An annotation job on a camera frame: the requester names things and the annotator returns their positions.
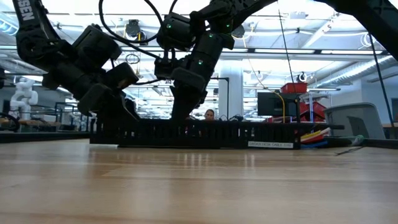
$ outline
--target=label on cable tray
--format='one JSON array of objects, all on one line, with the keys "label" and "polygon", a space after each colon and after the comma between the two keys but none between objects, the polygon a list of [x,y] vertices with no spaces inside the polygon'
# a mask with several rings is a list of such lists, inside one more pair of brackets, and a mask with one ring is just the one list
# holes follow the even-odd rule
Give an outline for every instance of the label on cable tray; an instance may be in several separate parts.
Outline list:
[{"label": "label on cable tray", "polygon": [[293,149],[294,144],[288,142],[255,142],[249,141],[248,147],[269,147],[274,149]]}]

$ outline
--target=computer monitor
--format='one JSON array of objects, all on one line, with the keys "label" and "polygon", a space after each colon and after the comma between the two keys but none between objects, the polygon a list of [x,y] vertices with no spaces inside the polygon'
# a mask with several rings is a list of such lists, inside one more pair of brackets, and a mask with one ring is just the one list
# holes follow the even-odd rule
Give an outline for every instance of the computer monitor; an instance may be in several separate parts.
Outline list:
[{"label": "computer monitor", "polygon": [[[285,101],[285,116],[297,116],[295,93],[279,93]],[[283,103],[275,93],[257,93],[258,116],[283,116]]]}]

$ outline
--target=black cable organizer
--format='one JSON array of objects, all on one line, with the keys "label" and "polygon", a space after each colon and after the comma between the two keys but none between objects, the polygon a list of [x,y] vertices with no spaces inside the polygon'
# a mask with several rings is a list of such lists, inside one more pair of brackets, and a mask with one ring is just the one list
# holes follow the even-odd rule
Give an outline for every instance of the black cable organizer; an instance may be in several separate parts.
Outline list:
[{"label": "black cable organizer", "polygon": [[300,149],[300,136],[311,130],[343,126],[311,123],[140,119],[134,125],[91,123],[90,144],[119,147],[184,147],[201,149]]}]

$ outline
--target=workbench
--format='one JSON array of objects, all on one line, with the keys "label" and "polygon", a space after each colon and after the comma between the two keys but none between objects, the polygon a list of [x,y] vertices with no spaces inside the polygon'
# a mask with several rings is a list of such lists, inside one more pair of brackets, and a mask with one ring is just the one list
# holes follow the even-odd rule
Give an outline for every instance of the workbench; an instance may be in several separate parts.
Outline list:
[{"label": "workbench", "polygon": [[0,144],[0,220],[398,223],[398,151],[118,149]]}]

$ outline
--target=humanoid robot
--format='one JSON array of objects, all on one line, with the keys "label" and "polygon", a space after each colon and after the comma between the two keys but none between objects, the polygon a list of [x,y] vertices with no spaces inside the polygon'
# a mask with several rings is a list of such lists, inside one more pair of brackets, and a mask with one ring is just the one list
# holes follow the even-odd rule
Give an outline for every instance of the humanoid robot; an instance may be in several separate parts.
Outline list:
[{"label": "humanoid robot", "polygon": [[30,106],[36,105],[39,96],[36,91],[32,90],[34,80],[28,78],[20,78],[16,83],[16,91],[10,100],[9,114],[17,119],[30,119]]}]

